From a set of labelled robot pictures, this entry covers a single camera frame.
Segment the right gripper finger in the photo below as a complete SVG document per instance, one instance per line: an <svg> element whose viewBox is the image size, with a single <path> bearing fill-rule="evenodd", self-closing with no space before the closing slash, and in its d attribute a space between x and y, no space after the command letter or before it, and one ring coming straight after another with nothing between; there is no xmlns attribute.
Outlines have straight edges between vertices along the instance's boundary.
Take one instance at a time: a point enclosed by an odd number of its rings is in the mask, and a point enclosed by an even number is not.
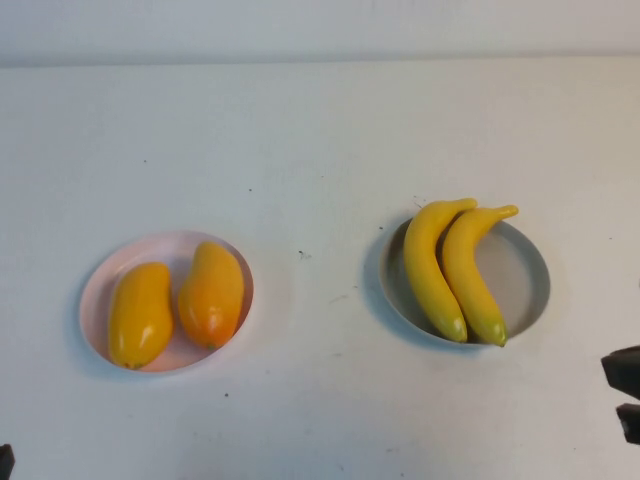
<svg viewBox="0 0 640 480"><path fill-rule="evenodd" d="M616 408L624 437L628 443L640 443L640 406L622 404Z"/></svg>
<svg viewBox="0 0 640 480"><path fill-rule="evenodd" d="M640 399L640 346L616 350L601 358L609 386Z"/></svg>

